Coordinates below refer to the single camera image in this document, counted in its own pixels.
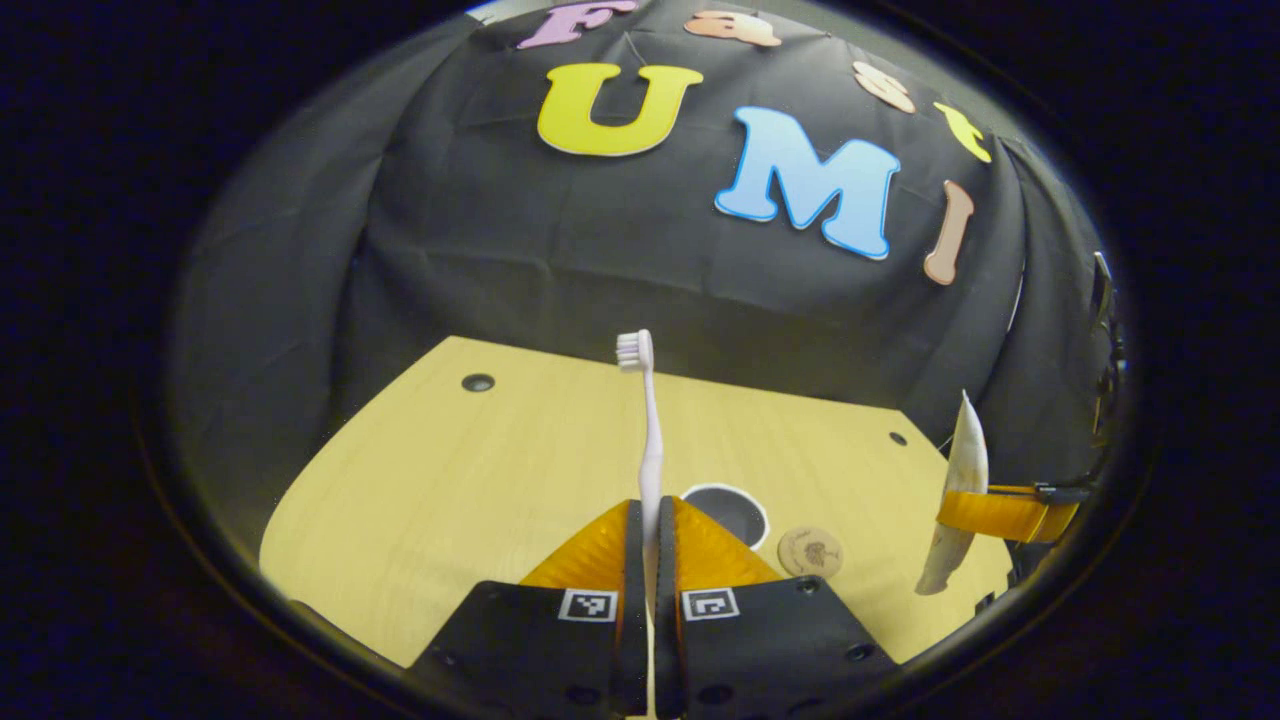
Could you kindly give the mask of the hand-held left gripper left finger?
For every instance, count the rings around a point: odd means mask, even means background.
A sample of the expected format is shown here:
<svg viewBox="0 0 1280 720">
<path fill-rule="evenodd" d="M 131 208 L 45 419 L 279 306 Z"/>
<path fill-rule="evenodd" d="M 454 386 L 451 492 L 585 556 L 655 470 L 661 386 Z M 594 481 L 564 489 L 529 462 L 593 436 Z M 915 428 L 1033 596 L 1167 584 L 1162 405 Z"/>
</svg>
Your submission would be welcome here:
<svg viewBox="0 0 1280 720">
<path fill-rule="evenodd" d="M 604 511 L 518 583 L 480 582 L 412 666 L 480 719 L 648 711 L 650 643 L 637 501 Z"/>
</svg>

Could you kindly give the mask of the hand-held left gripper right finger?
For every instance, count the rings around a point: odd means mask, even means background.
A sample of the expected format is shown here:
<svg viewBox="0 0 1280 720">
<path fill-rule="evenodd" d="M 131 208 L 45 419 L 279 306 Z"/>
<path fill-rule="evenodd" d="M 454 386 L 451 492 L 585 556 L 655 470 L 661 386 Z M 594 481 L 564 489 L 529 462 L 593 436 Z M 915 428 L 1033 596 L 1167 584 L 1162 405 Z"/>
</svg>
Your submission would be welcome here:
<svg viewBox="0 0 1280 720">
<path fill-rule="evenodd" d="M 836 717 L 899 674 L 824 578 L 778 577 L 690 503 L 662 500 L 658 543 L 658 717 Z"/>
</svg>

